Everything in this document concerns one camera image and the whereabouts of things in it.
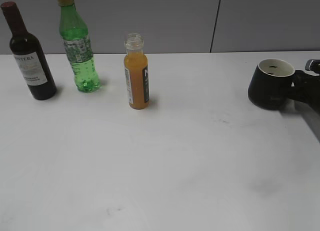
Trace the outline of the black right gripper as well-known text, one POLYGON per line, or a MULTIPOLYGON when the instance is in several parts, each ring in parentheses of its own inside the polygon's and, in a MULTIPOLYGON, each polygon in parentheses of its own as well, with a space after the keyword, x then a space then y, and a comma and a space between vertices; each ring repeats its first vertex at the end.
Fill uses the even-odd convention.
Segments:
POLYGON ((296 71, 293 75, 293 86, 288 89, 287 97, 308 104, 319 115, 320 76, 296 71))

